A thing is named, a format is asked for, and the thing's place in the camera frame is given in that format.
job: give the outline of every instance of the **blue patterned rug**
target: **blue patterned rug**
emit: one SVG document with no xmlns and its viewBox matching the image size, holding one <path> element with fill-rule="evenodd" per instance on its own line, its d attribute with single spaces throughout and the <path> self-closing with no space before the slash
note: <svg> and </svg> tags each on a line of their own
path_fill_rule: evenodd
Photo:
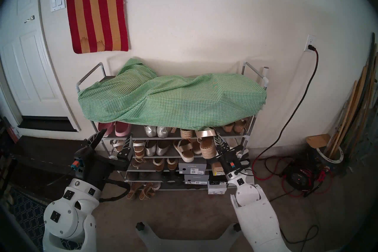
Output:
<svg viewBox="0 0 378 252">
<path fill-rule="evenodd" d="M 45 232 L 45 223 L 43 222 L 43 213 L 46 205 L 39 203 L 20 191 L 11 188 L 10 194 L 13 197 L 14 204 L 11 205 L 10 212 L 16 217 L 17 222 L 36 247 L 43 251 L 42 239 Z M 79 244 L 62 240 L 65 249 L 80 249 Z"/>
</svg>

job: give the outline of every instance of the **wall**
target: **wall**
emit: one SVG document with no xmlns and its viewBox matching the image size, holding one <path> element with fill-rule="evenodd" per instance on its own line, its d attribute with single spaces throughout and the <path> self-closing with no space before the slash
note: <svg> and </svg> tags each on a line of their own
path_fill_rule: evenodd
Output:
<svg viewBox="0 0 378 252">
<path fill-rule="evenodd" d="M 67 9 L 50 12 L 40 0 L 48 49 L 79 133 L 31 130 L 35 136 L 83 139 L 93 133 L 77 102 L 75 83 L 103 62 L 115 74 L 131 57 L 158 75 L 241 72 L 247 60 L 270 67 L 267 104 L 259 113 L 250 147 L 266 147 L 299 102 L 315 66 L 303 52 L 316 35 L 320 57 L 307 97 L 277 145 L 304 142 L 327 132 L 359 78 L 377 16 L 366 0 L 126 0 L 129 52 L 77 55 L 72 50 Z M 83 88 L 101 78 L 98 71 Z"/>
</svg>

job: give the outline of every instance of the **checkered fabric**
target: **checkered fabric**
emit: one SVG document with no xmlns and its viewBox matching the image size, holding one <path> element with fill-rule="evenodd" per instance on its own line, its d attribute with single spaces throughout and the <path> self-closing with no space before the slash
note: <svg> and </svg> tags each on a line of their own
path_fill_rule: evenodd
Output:
<svg viewBox="0 0 378 252">
<path fill-rule="evenodd" d="M 113 79 L 81 90 L 78 100 L 92 121 L 202 130 L 256 114 L 266 97 L 262 87 L 240 74 L 157 77 L 129 59 Z"/>
</svg>

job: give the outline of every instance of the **silver flat shoe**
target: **silver flat shoe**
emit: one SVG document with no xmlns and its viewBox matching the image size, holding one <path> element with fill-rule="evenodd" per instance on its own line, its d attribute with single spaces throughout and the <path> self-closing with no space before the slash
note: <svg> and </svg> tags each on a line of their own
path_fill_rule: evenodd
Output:
<svg viewBox="0 0 378 252">
<path fill-rule="evenodd" d="M 155 137 L 156 136 L 156 127 L 155 126 L 144 126 L 144 130 L 148 137 Z"/>
<path fill-rule="evenodd" d="M 156 140 L 148 140 L 144 147 L 147 156 L 153 156 L 156 153 Z"/>
<path fill-rule="evenodd" d="M 160 156 L 166 154 L 170 146 L 171 146 L 170 140 L 159 140 L 158 145 L 156 147 L 156 154 Z"/>
<path fill-rule="evenodd" d="M 158 127 L 157 133 L 160 138 L 167 138 L 171 130 L 172 127 Z"/>
</svg>

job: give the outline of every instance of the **shoe rack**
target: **shoe rack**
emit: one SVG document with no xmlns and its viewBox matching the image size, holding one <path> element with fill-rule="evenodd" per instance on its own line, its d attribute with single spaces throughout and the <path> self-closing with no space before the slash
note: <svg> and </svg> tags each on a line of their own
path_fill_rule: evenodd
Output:
<svg viewBox="0 0 378 252">
<path fill-rule="evenodd" d="M 263 83 L 262 86 L 266 90 L 267 86 L 268 86 L 268 79 L 266 78 L 266 75 L 267 75 L 269 68 L 264 67 L 263 72 L 261 74 L 256 68 L 251 66 L 248 62 L 244 62 L 243 68 L 242 68 L 242 75 L 244 75 L 245 66 L 252 69 L 261 78 L 262 83 Z M 83 78 L 81 78 L 81 80 L 79 80 L 77 82 L 77 84 L 76 84 L 76 91 L 77 92 L 80 91 L 79 85 L 86 78 L 88 78 L 88 76 L 90 74 L 92 74 L 98 67 L 101 67 L 101 71 L 102 71 L 102 74 L 104 76 L 103 79 L 100 80 L 100 82 L 102 82 L 104 80 L 112 79 L 112 78 L 115 77 L 115 76 L 107 76 L 106 73 L 105 73 L 105 69 L 104 69 L 103 64 L 98 63 L 91 71 L 89 71 Z M 226 133 L 223 130 L 222 127 L 215 127 L 215 129 L 223 139 L 229 139 L 229 138 L 241 139 L 240 144 L 243 145 L 242 153 L 244 153 L 247 142 L 248 142 L 248 140 L 251 136 L 251 132 L 252 132 L 253 126 L 255 124 L 255 121 L 256 121 L 256 115 L 250 117 L 247 121 L 247 125 L 245 127 L 245 130 L 241 134 L 237 134 L 233 130 L 230 133 Z M 95 132 L 97 132 L 97 127 L 96 127 L 95 123 L 93 121 L 91 121 L 91 123 L 92 123 L 92 127 L 94 128 Z M 193 136 L 193 135 L 195 135 L 194 131 L 193 131 L 191 139 L 197 139 L 197 137 Z M 145 130 L 144 130 L 144 127 L 142 125 L 132 125 L 130 138 L 129 137 L 116 136 L 114 132 L 111 133 L 110 135 L 108 135 L 107 137 L 102 138 L 102 142 L 101 142 L 102 146 L 105 149 L 105 151 L 108 153 L 109 157 L 111 157 L 110 153 L 109 153 L 108 149 L 106 148 L 103 140 L 114 140 L 114 139 L 117 139 L 117 140 L 130 139 L 130 142 L 129 142 L 129 147 L 130 147 L 129 158 L 131 158 L 131 156 L 132 156 L 132 158 L 135 158 L 135 153 L 134 153 L 134 149 L 133 149 L 133 141 L 135 141 L 135 140 L 180 140 L 182 138 L 180 136 L 180 129 L 179 128 L 176 129 L 175 133 L 170 133 L 167 138 L 160 138 L 160 137 L 157 137 L 157 136 L 156 137 L 148 137 Z M 163 156 L 154 155 L 154 156 L 145 156 L 145 157 L 146 158 L 152 158 L 152 159 L 153 158 L 181 158 L 179 153 L 173 147 L 173 144 L 170 146 L 167 153 Z M 194 155 L 194 157 L 198 158 L 198 157 L 202 157 L 202 155 Z M 141 165 L 139 167 L 139 169 L 136 169 L 135 167 L 133 167 L 130 164 L 127 171 L 128 172 L 156 172 L 152 162 L 144 163 L 143 165 Z M 157 177 L 158 177 L 158 174 L 150 174 L 148 176 L 148 178 L 142 179 L 142 180 L 137 180 L 137 181 L 129 181 L 125 177 L 125 182 L 140 182 L 140 181 L 142 181 L 142 182 L 161 182 L 161 187 L 160 187 L 159 190 L 162 190 L 162 191 L 166 191 L 166 190 L 188 190 L 187 188 L 185 188 L 185 185 L 175 185 L 175 184 L 173 184 L 174 181 L 170 181 L 170 182 L 158 181 Z M 235 185 L 228 185 L 227 188 L 236 188 L 236 186 Z M 199 190 L 203 190 L 203 189 L 207 189 L 207 185 L 200 185 Z"/>
</svg>

